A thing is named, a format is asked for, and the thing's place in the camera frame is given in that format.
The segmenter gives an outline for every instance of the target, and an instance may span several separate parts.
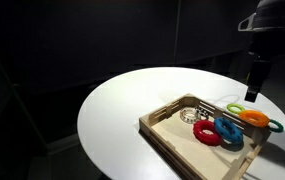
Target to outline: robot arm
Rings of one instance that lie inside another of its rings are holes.
[[[249,54],[257,55],[257,59],[247,81],[245,100],[255,102],[272,58],[285,54],[285,0],[261,0],[256,12],[242,21],[238,30],[253,32]]]

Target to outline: wooden tray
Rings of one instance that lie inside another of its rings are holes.
[[[200,106],[209,120],[224,117],[243,133],[243,145],[227,142],[214,147],[198,141],[193,124],[180,119],[184,107]],[[268,128],[257,128],[206,101],[187,94],[139,118],[140,133],[182,179],[240,179],[270,136]]]

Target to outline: white round table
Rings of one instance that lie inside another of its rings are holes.
[[[187,68],[149,68],[101,84],[78,115],[80,142],[111,179],[180,179],[139,134],[139,117],[187,93],[226,108],[257,109],[285,127],[284,113],[262,94],[246,102],[247,86],[214,73]],[[285,131],[272,133],[243,179],[285,179]]]

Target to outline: red ring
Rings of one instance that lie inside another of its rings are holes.
[[[203,130],[209,130],[213,134],[207,134]],[[221,136],[215,131],[214,124],[208,120],[200,120],[193,125],[194,136],[203,144],[218,146],[221,144]]]

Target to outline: green ring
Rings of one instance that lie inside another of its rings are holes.
[[[278,126],[278,128],[273,128],[269,126],[270,131],[276,132],[276,133],[281,133],[284,130],[284,127],[281,123],[277,122],[276,120],[270,119],[270,123],[273,123]]]
[[[232,107],[236,107],[239,109],[239,111],[235,111],[232,109]],[[228,104],[226,106],[226,108],[231,112],[231,113],[234,113],[234,114],[239,114],[240,112],[244,111],[244,107],[241,106],[240,104],[236,104],[236,103],[231,103],[231,104]]]

